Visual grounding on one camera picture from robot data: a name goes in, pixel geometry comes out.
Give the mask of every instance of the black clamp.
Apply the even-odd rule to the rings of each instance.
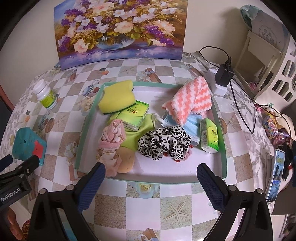
[[[221,212],[204,241],[224,241],[241,208],[245,210],[233,240],[273,240],[271,218],[262,189],[251,193],[240,191],[234,185],[227,186],[205,163],[197,167],[197,178],[214,209]]]
[[[69,240],[58,213],[58,209],[63,209],[77,240],[98,241],[82,211],[89,208],[105,173],[105,166],[98,162],[75,186],[70,184],[56,192],[41,189],[34,204],[28,240]]]
[[[12,156],[0,160],[0,171],[12,163]],[[0,212],[29,194],[32,190],[28,176],[39,166],[39,158],[34,155],[17,166],[14,171],[0,175]]]

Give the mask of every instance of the person's hand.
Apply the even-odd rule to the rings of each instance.
[[[10,223],[9,230],[11,231],[11,233],[15,236],[17,240],[22,240],[24,235],[16,221],[15,212],[10,207],[8,207],[7,219]]]

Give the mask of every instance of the face mask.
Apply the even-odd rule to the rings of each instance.
[[[190,114],[184,124],[183,129],[187,135],[191,137],[191,140],[199,144],[200,142],[200,120],[201,115]],[[167,115],[161,124],[163,127],[178,126],[171,115]]]

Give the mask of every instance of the pink floral cloth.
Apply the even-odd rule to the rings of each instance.
[[[120,144],[126,139],[122,120],[115,119],[103,130],[97,150],[97,161],[105,165],[106,177],[115,177],[121,158],[117,153]]]

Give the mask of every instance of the wall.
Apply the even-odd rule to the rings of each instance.
[[[0,52],[0,85],[14,105],[35,76],[58,62],[53,8],[62,1],[37,3],[17,24]],[[188,0],[184,51],[217,46],[225,49],[235,62],[248,32],[239,12],[245,4],[276,17],[260,0]],[[204,54],[210,61],[225,61],[218,50],[204,50]]]

